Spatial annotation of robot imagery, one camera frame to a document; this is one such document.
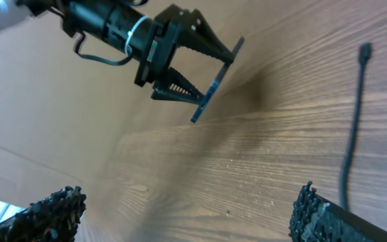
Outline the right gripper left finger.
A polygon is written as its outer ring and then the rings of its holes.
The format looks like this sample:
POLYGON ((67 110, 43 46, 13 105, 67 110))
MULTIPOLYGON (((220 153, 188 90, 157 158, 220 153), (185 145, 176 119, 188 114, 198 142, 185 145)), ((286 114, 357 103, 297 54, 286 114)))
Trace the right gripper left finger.
POLYGON ((66 186, 0 223, 0 242, 74 242, 87 196, 66 186))

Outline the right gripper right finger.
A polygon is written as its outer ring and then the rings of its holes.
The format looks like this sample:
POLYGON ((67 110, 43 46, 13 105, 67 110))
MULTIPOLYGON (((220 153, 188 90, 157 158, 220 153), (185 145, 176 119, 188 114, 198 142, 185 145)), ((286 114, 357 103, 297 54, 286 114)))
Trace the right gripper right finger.
POLYGON ((387 242, 387 231, 319 196, 309 181, 293 203, 293 242, 387 242))

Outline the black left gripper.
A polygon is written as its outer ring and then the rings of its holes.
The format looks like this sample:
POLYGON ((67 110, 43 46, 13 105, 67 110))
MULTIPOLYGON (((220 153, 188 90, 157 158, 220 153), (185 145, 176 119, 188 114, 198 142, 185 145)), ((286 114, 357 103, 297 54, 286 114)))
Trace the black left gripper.
POLYGON ((151 19, 137 11, 133 24, 133 55, 139 61, 135 84, 153 83, 151 99, 199 105, 204 95, 170 67, 176 49, 189 48, 233 63, 234 54, 220 41, 198 10, 172 4, 151 19))

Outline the blue Galaxy smartphone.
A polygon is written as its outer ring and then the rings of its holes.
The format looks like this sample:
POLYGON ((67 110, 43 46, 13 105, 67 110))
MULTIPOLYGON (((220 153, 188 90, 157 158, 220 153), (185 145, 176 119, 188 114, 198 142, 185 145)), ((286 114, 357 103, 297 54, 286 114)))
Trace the blue Galaxy smartphone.
POLYGON ((207 90, 206 94, 202 97, 201 101, 199 102, 197 110, 195 111, 192 118, 190 119, 192 123, 196 123, 197 120, 200 118, 207 104, 210 102, 211 98, 217 91, 218 87, 221 85, 221 82, 223 81, 223 78, 225 77, 230 66, 231 64, 226 63, 219 70, 218 74, 212 81, 210 88, 207 90))

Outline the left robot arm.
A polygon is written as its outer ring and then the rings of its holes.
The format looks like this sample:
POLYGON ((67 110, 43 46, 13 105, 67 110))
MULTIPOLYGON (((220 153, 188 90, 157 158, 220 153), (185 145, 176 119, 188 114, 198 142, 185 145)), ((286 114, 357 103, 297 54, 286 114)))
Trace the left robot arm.
POLYGON ((186 47, 230 65, 235 59, 219 40, 199 10, 188 11, 172 4, 154 18, 136 11, 144 1, 118 0, 17 0, 37 16, 51 11, 62 19, 68 36, 79 34, 74 51, 81 58, 121 66, 135 59, 139 68, 135 84, 153 85, 154 100, 200 104, 204 95, 170 66, 176 49, 186 47), (91 34, 125 53, 119 61, 82 54, 81 45, 91 34))

